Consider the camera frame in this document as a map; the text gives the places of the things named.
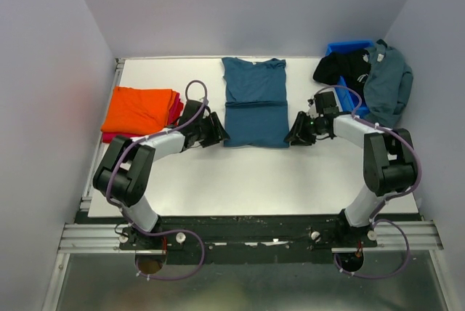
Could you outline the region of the teal blue t shirt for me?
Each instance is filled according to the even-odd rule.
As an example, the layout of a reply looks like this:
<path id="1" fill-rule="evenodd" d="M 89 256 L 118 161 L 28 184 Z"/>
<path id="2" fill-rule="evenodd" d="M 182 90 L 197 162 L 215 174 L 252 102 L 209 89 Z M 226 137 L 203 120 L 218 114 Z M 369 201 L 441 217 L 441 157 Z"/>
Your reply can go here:
<path id="1" fill-rule="evenodd" d="M 226 148 L 287 148 L 286 61 L 223 57 Z"/>

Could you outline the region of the black t shirt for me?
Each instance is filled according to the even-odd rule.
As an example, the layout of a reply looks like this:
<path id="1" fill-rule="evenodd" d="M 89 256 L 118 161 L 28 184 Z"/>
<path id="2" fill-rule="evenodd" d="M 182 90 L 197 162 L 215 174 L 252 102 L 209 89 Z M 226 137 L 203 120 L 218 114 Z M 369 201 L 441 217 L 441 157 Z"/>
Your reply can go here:
<path id="1" fill-rule="evenodd" d="M 318 63 L 313 79 L 321 84 L 337 85 L 341 77 L 346 85 L 363 96 L 363 89 L 371 71 L 368 51 L 357 49 L 349 53 L 332 52 Z"/>

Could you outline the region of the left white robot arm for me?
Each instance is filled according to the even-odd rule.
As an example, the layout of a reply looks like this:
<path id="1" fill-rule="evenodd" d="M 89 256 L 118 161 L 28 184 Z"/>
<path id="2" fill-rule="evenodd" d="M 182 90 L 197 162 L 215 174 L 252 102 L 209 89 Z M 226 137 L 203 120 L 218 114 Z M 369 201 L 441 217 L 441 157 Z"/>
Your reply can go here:
<path id="1" fill-rule="evenodd" d="M 144 137 L 114 137 L 92 179 L 92 187 L 137 228 L 136 240 L 145 249 L 161 240 L 160 216 L 145 196 L 153 163 L 196 144 L 207 148 L 230 138 L 205 102 L 188 100 L 177 122 Z"/>

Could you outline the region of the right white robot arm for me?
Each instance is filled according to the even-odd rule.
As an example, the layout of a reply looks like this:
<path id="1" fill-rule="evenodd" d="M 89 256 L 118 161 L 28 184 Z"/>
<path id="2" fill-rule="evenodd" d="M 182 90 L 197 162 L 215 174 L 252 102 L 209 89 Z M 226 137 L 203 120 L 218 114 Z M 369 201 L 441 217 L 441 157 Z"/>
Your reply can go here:
<path id="1" fill-rule="evenodd" d="M 343 224 L 334 229 L 336 242 L 352 246 L 360 229 L 373 227 L 377 214 L 391 201 L 412 193 L 421 181 L 422 168 L 413 148 L 410 132 L 388 129 L 361 119 L 356 111 L 342 112 L 333 92 L 321 89 L 310 100 L 316 117 L 300 111 L 284 141 L 310 146 L 319 136 L 342 138 L 363 150 L 364 185 L 347 208 L 341 211 Z"/>

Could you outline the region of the grey blue t shirt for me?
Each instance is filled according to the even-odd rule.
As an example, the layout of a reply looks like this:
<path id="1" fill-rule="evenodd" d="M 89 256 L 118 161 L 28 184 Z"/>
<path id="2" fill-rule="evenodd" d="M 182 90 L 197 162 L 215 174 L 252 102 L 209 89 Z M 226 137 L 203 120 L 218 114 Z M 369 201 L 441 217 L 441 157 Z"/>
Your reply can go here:
<path id="1" fill-rule="evenodd" d="M 413 71 L 403 54 L 382 39 L 367 51 L 371 69 L 363 89 L 369 109 L 365 120 L 392 129 L 408 104 Z"/>

